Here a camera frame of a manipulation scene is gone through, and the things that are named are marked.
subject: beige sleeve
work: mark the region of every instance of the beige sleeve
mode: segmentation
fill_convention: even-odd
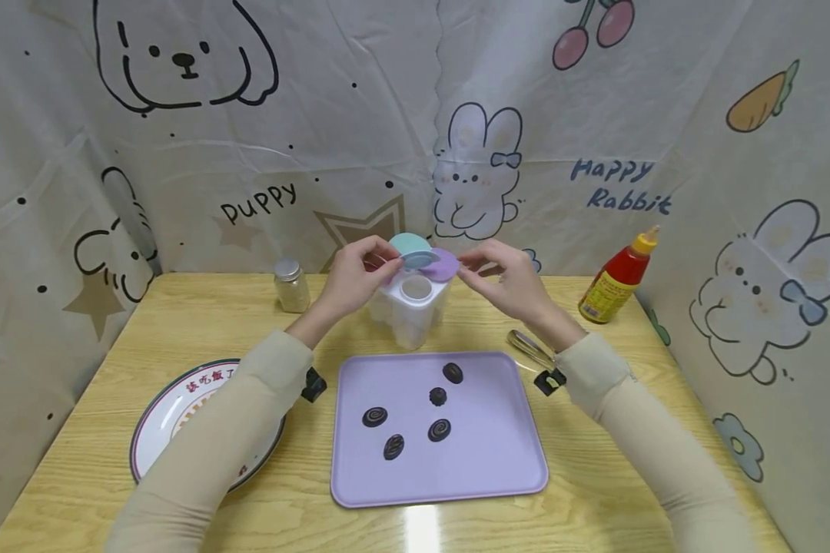
[[[154,462],[126,502],[106,551],[199,551],[212,517],[254,444],[304,388],[314,354],[274,332],[254,347]],[[192,485],[194,474],[209,474]]]
[[[719,467],[598,333],[556,356],[572,401],[596,420],[658,497],[682,553],[756,551]]]

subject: white cloth backdrop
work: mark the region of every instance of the white cloth backdrop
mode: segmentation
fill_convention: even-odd
[[[161,271],[408,230],[589,274],[660,223],[662,339],[830,551],[825,4],[0,2],[0,522]]]

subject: cherry drawing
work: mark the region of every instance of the cherry drawing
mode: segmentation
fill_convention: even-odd
[[[566,0],[568,4],[578,4],[582,0]],[[560,71],[573,68],[584,57],[590,42],[586,23],[593,12],[597,0],[586,0],[582,18],[576,27],[562,33],[553,46],[553,66]],[[601,48],[611,48],[624,40],[634,24],[635,9],[631,0],[598,0],[606,8],[596,28],[596,43]]]

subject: person's right hand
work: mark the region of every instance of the person's right hand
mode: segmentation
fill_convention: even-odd
[[[555,351],[585,336],[580,325],[550,299],[525,251],[488,239],[458,257],[458,277],[507,316],[523,321]],[[501,275],[497,281],[486,277]]]

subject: clear plastic container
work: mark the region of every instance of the clear plastic container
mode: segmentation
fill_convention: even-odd
[[[284,312],[304,313],[309,307],[310,291],[297,261],[288,257],[277,261],[274,266],[274,285]]]
[[[401,271],[375,293],[369,314],[393,328],[400,347],[419,349],[431,327],[443,320],[448,291],[448,281],[435,282],[417,271]]]

